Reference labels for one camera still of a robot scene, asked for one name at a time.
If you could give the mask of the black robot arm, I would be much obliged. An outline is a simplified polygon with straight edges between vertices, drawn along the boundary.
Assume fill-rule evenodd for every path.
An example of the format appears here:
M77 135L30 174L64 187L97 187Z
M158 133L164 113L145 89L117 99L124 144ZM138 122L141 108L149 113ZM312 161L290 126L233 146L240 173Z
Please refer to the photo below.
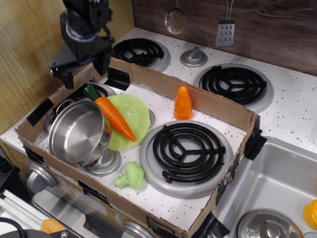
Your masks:
M66 10L60 14L61 49L49 60L53 77L65 88L74 88L73 72L92 63L103 76L109 66L114 38L106 24L113 11L107 0L64 0Z

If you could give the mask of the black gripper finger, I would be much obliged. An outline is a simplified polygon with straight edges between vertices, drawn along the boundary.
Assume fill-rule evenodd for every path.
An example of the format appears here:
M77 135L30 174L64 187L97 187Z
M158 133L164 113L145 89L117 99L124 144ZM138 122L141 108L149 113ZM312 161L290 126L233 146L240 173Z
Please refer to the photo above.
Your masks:
M112 50L93 51L92 63L100 76L105 75L110 64Z
M73 74L71 71L62 71L61 72L61 79L66 89L73 89Z

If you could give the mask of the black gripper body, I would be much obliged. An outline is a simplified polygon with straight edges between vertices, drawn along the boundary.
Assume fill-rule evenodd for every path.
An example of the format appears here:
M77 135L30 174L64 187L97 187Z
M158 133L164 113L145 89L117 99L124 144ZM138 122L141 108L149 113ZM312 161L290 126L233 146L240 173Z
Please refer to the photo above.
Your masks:
M114 38L108 29L106 36L99 36L91 22L75 12L63 12L59 19L63 43L59 52L49 60L52 74L73 72L85 64L92 63L94 50L112 50Z

